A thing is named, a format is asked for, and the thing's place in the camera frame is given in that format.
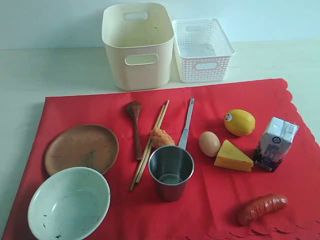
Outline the brown wooden plate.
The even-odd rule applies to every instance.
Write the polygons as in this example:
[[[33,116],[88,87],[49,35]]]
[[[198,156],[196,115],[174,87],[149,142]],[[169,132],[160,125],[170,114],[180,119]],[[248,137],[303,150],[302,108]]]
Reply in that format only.
[[[52,176],[73,167],[87,167],[104,175],[117,160],[119,142],[107,127],[83,124],[58,135],[44,155],[44,167]]]

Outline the wooden chopstick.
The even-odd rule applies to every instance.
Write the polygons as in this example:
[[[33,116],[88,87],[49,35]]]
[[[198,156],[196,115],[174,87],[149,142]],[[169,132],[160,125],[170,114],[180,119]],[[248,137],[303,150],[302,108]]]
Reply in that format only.
[[[161,110],[160,110],[160,112],[159,112],[159,115],[158,115],[158,117],[157,117],[157,120],[156,120],[156,122],[155,122],[155,124],[154,124],[154,127],[156,127],[156,126],[158,125],[158,123],[159,123],[159,121],[160,121],[160,118],[161,118],[161,116],[162,116],[162,113],[163,113],[164,108],[165,108],[165,105],[162,106],[162,108],[161,108]],[[148,141],[147,141],[147,144],[146,144],[146,147],[145,147],[145,149],[144,149],[144,151],[143,151],[143,154],[142,154],[142,160],[139,162],[139,164],[138,164],[138,166],[137,166],[137,170],[136,170],[135,175],[134,175],[134,177],[133,177],[133,180],[132,180],[132,183],[131,183],[131,186],[130,186],[130,189],[129,189],[130,192],[133,190],[134,185],[135,185],[135,183],[136,183],[136,179],[137,179],[138,174],[139,174],[139,172],[140,172],[140,170],[141,170],[141,167],[142,167],[143,163],[145,162],[145,160],[147,159],[147,153],[148,153],[148,151],[149,151],[150,145],[151,145],[151,138],[149,137],[149,139],[148,139]]]
[[[164,116],[165,116],[165,114],[166,114],[166,111],[167,111],[167,108],[168,108],[169,103],[170,103],[170,101],[167,100],[166,103],[165,103],[165,107],[164,107],[164,110],[163,110],[163,112],[162,112],[162,115],[161,115],[161,117],[160,117],[159,123],[157,124],[157,126],[156,126],[155,128],[160,128],[160,127],[161,127],[161,124],[162,124],[163,118],[164,118]],[[138,174],[138,176],[137,176],[137,179],[136,179],[136,181],[135,181],[135,184],[137,184],[137,183],[140,182],[140,179],[141,179],[142,174],[143,174],[143,172],[144,172],[144,169],[145,169],[145,167],[146,167],[147,161],[148,161],[148,159],[149,159],[149,156],[150,156],[150,153],[151,153],[151,149],[152,149],[152,144],[150,144],[150,146],[149,146],[149,150],[148,150],[147,155],[146,155],[146,160],[144,161],[144,163],[143,163],[142,166],[141,166],[141,169],[140,169],[140,172],[139,172],[139,174]]]

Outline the silver table knife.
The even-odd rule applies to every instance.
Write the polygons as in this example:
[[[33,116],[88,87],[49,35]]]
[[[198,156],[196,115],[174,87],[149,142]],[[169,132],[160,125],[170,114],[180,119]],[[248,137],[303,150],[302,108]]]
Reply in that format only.
[[[190,127],[191,118],[192,118],[192,114],[193,114],[194,103],[195,103],[195,99],[191,98],[190,101],[189,101],[189,106],[188,106],[185,126],[184,126],[184,129],[182,131],[179,143],[178,143],[178,146],[180,148],[183,148],[183,149],[186,149],[186,147],[187,147],[187,141],[188,141],[188,135],[189,135],[189,127]]]

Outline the white perforated plastic basket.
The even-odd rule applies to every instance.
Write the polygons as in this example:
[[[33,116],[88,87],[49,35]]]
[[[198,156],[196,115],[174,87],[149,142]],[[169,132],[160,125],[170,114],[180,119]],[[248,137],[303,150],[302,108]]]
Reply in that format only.
[[[181,82],[220,82],[226,79],[235,54],[216,18],[177,19],[172,22],[174,57]]]

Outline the brown wooden spoon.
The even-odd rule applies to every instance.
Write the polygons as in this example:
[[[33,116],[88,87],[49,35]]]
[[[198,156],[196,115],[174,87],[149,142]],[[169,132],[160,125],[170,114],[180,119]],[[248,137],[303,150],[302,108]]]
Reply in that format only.
[[[132,101],[127,104],[126,112],[130,116],[134,127],[134,143],[135,143],[135,156],[137,161],[141,161],[143,158],[142,146],[140,141],[140,133],[138,127],[139,115],[142,110],[142,104],[138,101]]]

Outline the pale green bowl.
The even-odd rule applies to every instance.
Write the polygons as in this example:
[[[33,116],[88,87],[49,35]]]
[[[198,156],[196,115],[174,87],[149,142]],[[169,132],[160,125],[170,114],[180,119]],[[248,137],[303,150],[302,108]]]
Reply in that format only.
[[[68,168],[36,190],[28,207],[28,226],[38,240],[83,240],[102,223],[110,201],[110,187],[101,173]]]

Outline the orange fried food piece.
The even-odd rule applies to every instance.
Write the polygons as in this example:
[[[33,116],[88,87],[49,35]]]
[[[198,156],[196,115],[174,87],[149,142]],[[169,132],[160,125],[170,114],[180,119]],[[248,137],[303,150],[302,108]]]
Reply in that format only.
[[[150,131],[151,145],[154,149],[158,149],[163,146],[174,146],[175,141],[165,130],[155,127]]]

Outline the right wooden chopstick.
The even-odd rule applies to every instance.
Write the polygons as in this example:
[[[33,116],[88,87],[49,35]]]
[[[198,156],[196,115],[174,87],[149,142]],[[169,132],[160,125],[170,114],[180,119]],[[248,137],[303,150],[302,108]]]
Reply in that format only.
[[[161,124],[162,124],[163,118],[164,118],[164,116],[165,116],[165,114],[166,114],[166,111],[167,111],[167,108],[168,108],[169,103],[170,103],[170,101],[167,100],[166,103],[165,103],[165,107],[164,107],[164,110],[163,110],[163,112],[162,112],[162,115],[161,115],[161,117],[160,117],[159,123],[157,124],[157,126],[156,126],[155,128],[160,128],[160,127],[161,127]],[[135,184],[137,184],[137,183],[140,182],[140,179],[141,179],[142,174],[143,174],[143,172],[144,172],[144,169],[145,169],[145,167],[146,167],[147,161],[148,161],[148,159],[149,159],[149,156],[150,156],[150,153],[151,153],[151,149],[152,149],[152,144],[150,144],[150,146],[149,146],[149,150],[148,150],[147,155],[146,155],[146,160],[144,161],[144,163],[143,163],[142,166],[141,166],[141,169],[140,169],[140,172],[139,172],[139,174],[138,174],[138,176],[137,176],[137,179],[136,179],[136,181],[135,181]]]

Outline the stainless steel cup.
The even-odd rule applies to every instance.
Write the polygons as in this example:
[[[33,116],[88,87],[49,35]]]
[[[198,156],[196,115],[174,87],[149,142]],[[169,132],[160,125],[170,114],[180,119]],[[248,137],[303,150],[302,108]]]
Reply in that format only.
[[[195,163],[185,148],[166,145],[151,154],[148,170],[160,198],[166,202],[174,202],[183,196],[194,173]]]

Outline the yellow lemon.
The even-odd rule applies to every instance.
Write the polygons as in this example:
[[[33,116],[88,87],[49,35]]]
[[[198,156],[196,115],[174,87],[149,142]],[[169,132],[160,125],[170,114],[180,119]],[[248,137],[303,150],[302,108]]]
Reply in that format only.
[[[238,137],[250,135],[256,125],[254,116],[242,109],[232,109],[224,117],[225,128],[233,135]]]

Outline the large cream plastic bin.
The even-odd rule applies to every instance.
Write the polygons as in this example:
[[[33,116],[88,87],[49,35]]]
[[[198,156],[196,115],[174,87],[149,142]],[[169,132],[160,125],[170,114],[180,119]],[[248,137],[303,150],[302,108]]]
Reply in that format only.
[[[170,79],[174,31],[159,3],[125,3],[103,12],[101,36],[115,84],[154,89]]]

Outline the yellow cheese wedge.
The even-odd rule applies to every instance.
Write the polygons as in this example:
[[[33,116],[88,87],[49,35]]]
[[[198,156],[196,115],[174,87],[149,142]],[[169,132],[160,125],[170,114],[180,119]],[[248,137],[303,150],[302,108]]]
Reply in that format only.
[[[214,166],[236,171],[251,172],[254,162],[226,139],[217,153]]]

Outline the red grilled sausage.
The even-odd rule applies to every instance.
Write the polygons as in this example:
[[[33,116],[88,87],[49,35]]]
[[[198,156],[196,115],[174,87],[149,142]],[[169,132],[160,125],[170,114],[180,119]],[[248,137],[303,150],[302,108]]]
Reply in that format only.
[[[246,226],[263,217],[284,209],[288,204],[288,199],[280,194],[267,194],[260,196],[242,207],[237,215],[240,225]]]

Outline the left wooden chopstick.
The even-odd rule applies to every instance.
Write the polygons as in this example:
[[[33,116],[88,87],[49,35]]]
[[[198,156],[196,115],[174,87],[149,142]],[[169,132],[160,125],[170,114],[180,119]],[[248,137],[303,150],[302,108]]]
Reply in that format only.
[[[155,124],[154,124],[154,127],[156,127],[156,126],[158,125],[158,123],[159,123],[159,121],[160,121],[160,118],[161,118],[161,116],[162,116],[162,113],[163,113],[164,108],[165,108],[165,105],[162,106],[162,108],[161,108],[161,110],[160,110],[160,112],[159,112],[159,115],[158,115],[158,117],[157,117],[157,120],[156,120],[156,122],[155,122]],[[147,159],[147,153],[148,153],[148,151],[149,151],[150,145],[151,145],[151,138],[149,137],[149,139],[148,139],[148,141],[147,141],[147,144],[146,144],[146,147],[145,147],[145,149],[144,149],[144,151],[143,151],[143,154],[142,154],[142,160],[139,162],[139,164],[138,164],[138,166],[137,166],[137,170],[136,170],[135,175],[134,175],[134,177],[133,177],[133,180],[132,180],[132,183],[131,183],[131,186],[130,186],[130,189],[129,189],[130,192],[133,190],[134,185],[135,185],[135,183],[136,183],[136,179],[137,179],[138,174],[139,174],[139,172],[140,172],[140,170],[141,170],[141,167],[142,167],[143,163],[145,162],[145,160]]]

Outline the brown egg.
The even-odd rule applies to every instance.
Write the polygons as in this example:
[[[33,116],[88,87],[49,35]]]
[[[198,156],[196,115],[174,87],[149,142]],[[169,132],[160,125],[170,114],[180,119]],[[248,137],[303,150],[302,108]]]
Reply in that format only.
[[[199,147],[206,156],[215,157],[220,150],[221,143],[215,133],[205,131],[199,137]]]

